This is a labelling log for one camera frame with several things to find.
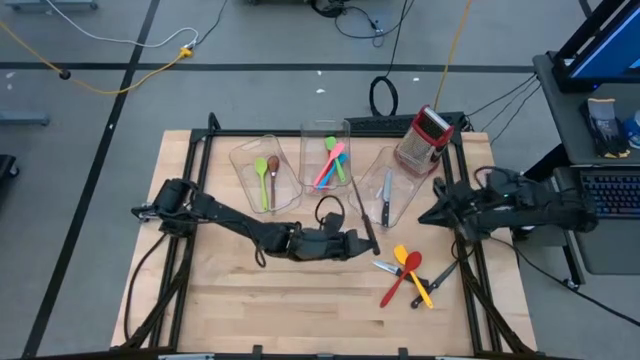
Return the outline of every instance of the wooden table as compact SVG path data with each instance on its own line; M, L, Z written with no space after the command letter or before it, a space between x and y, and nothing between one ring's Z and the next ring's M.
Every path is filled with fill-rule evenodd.
M189 134L189 131L165 132L149 199L155 197L165 179L181 176ZM470 172L482 165L493 164L486 134L465 133L463 139ZM252 214L228 158L231 149L248 140L214 138L205 191L219 202ZM297 170L299 139L279 140L293 169ZM364 175L379 150L395 145L398 139L353 138L351 141L352 171L357 180ZM451 151L452 166L457 169L453 148ZM199 163L200 159L196 158L194 176ZM444 175L442 167L435 175ZM436 201L432 191L433 178L425 181L395 227L383 231L374 224L382 251L377 259L395 263L393 247L402 243L409 251L422 253L423 262L417 273L427 279L434 279L453 260L450 254L452 232L417 222L418 216ZM365 237L359 216L348 205L346 197L343 198L347 211L345 228L357 228L361 237ZM263 221L295 219L305 226L316 227L313 210L318 200L316 196L305 196L301 206L287 214L257 217ZM158 226L158 222L141 226L129 276L142 255L159 238ZM494 236L511 241L504 229ZM165 241L147 260L136 280L131 309L132 331L156 302L167 243ZM485 241L484 248L496 307L524 343L535 348L515 254L495 241ZM376 257L371 252L347 262L295 263L267 257L265 269L256 265L253 253L254 246L248 239L218 225L199 226L179 351L248 353L253 345L261 344L264 352L271 354L391 355L397 354L399 347L408 348L413 355L473 353L462 281L457 269L432 293L434 310L425 306L417 310L409 307L418 294L410 283L403 283L391 303L381 309L380 300L396 278L373 266L371 261ZM123 298L113 345L124 342L124 301ZM477 308L484 348L489 349L484 311L479 304ZM165 314L161 344L166 344L168 339L172 309L170 305Z

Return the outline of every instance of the concrete floor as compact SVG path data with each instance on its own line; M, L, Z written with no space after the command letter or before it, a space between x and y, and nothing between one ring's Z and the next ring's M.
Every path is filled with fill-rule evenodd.
M102 1L98 11L70 14L96 34L136 39L149 5L156 1ZM370 11L383 28L397 21L401 9L401 1L353 3ZM444 64L464 4L416 1L403 25L396 63ZM161 0L148 41L162 40L184 26L204 31L221 5L220 0ZM94 69L73 70L74 77L104 89L117 89L122 82L131 46L88 39L55 15L0 8L0 20L51 60ZM507 92L529 76L526 67L533 55L558 49L583 20L578 0L474 3L454 63L481 67L478 72L453 69L439 110L470 112ZM369 31L358 14L340 21L350 31ZM144 50L138 67L170 61L189 36ZM48 127L0 128L0 153L18 156L22 170L0 212L0 358L23 352L105 129L113 132L113 140L38 355L108 348L138 232L128 210L146 198L163 131L203 127L209 111L218 115L224 128L297 128L308 119L367 116L369 83L382 71L362 67L319 75L317 70L329 64L385 64L393 40L389 36L382 48L374 48L370 40L346 38L337 33L333 20L319 17L301 1L264 0L253 7L229 0L220 26L185 62L221 66L172 70L151 79L127 96L117 125L109 129L114 122L113 97L61 82L0 33L0 109L41 110L51 116ZM99 63L114 63L110 66L116 70L100 70ZM290 64L304 70L287 70ZM230 65L238 66L226 70ZM521 68L501 67L512 65ZM415 112L432 102L440 73L425 69L392 73L400 93L398 113ZM134 81L146 73L135 71ZM325 92L318 94L318 89ZM383 92L379 95L381 110L388 111L389 100ZM487 128L490 135L500 131L516 107ZM476 129L500 108L474 116ZM539 91L495 142L494 156L498 165L524 170L558 142ZM557 276L566 276L560 249L524 245L523 250ZM589 359L633 358L640 353L638 329L558 288L526 265L521 274L542 351ZM582 291L640 317L637 277L587 276Z

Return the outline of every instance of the computer monitor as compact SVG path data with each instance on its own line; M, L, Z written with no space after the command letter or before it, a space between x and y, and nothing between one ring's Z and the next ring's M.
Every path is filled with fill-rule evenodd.
M640 83L640 0L603 0L554 56L563 92Z

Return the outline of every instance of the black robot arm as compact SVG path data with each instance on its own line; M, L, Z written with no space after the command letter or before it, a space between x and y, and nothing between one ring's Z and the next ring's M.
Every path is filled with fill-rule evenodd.
M457 229L470 242L486 239L500 227L557 225L588 232L598 223L593 204L576 190L558 193L511 170L480 170L489 172L486 186L477 190L462 181L448 189L436 178L438 202L418 221Z
M358 238L356 230L340 231L344 211L327 214L318 229L302 228L298 222L261 222L219 203L182 179L166 180L152 204L131 212L142 220L160 218L160 231L177 237L189 236L198 224L218 224L249 238L256 246L260 266L266 265L262 252L293 261L348 260L376 244L375 238Z

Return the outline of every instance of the utensil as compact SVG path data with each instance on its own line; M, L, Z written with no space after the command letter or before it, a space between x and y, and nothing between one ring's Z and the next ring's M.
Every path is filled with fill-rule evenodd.
M395 265L387 264L384 261L373 260L373 265L379 267L380 269L382 269L384 271L390 272L390 273L394 274L395 276L402 275L402 269L400 269L399 267L397 267ZM422 279L422 278L418 278L418 279L420 280L420 283L422 283L423 286L426 286L427 288L429 286L431 286L429 284L429 280L425 280L425 279ZM413 280L408 278L408 277L405 277L404 280L408 281L410 283L413 283Z
M327 164L322 168L322 171L320 171L320 174L318 174L318 177L316 178L316 180L313 182L313 187L315 188L318 187L318 184L322 180L322 177L327 172L327 170L329 170L329 167L333 163L333 160L335 160L338 156L340 156L340 153L342 153L342 150L344 150L343 143L337 143L336 146L333 147L333 150L331 150L331 152L329 153L329 160L327 161Z
M271 174L271 210L276 208L276 175L280 167L280 158L272 155L267 160L269 172Z
M444 269L442 274L438 276L431 284L427 286L427 294L431 294L431 292L442 285L442 283L447 279L447 277L455 270L456 266L458 266L458 261L454 261L453 264L449 265L448 268ZM422 299L422 295L418 295L417 298L413 299L411 302L411 308L417 309L420 303L424 300Z
M402 280L407 275L409 275L411 272L413 272L413 270L415 270L418 267L420 267L420 263L422 263L422 255L420 255L419 252L414 251L411 254L409 254L409 256L407 256L406 265L404 267L404 271L402 272L402 274L400 274L400 277L398 278L396 283L393 284L393 287L391 289L389 289L387 294L382 298L382 301L380 302L380 307L387 306L389 301L391 301L391 298L393 297L393 295L398 290L398 287L400 287L400 283L402 283Z
M398 245L393 248L393 254L396 256L396 259L398 259L398 262L402 265L405 265L405 262L409 261L409 256L411 256L411 254L407 256L407 249L404 247L404 245ZM424 286L422 286L420 280L413 271L411 271L410 274L413 282L415 282L416 286L418 287L418 291L420 292L420 296L422 296L424 303L427 304L429 309L433 309L433 302L431 302L431 298L429 297L429 294L427 294L427 290L424 289Z
M334 147L336 147L336 143L338 141L333 136L328 136L324 139L324 144L327 146L327 150L331 151ZM347 181L347 178L344 176L344 171L342 170L342 165L340 165L340 161L338 159L333 161L336 164L336 169L338 170L338 177L340 181L344 183Z
M338 156L338 158L336 159L336 161L339 161L341 163L344 163L345 161L347 161L348 155L347 154L340 154L340 156ZM324 188L327 183L329 182L329 179L331 179L331 176L333 175L333 172L336 170L336 164L335 162L333 163L333 166L331 166L331 170L329 170L329 172L327 173L327 175L324 176L324 178L322 179L322 181L320 182L320 184L318 185L318 189L322 189Z
M356 199L358 200L358 205L360 205L360 218L364 223L364 229L367 231L367 237L370 241L373 242L373 255L380 255L380 246L378 245L378 239L376 239L376 233L373 232L373 226L371 226L371 220L369 219L369 215L364 211L364 205L362 205L362 198L360 197L360 192L358 192L358 186L356 185L356 180L353 178L353 173L351 173L351 183L353 184L353 191L356 193Z
M393 171L389 169L387 171L387 175L384 177L384 187L382 190L382 201L384 204L382 205L382 226L389 227L389 202L391 200L391 177L393 176Z
M267 160L263 157L256 158L255 163L256 172L260 177L260 195L262 197L262 210L269 210L267 202L267 187L264 184L264 176L267 174Z

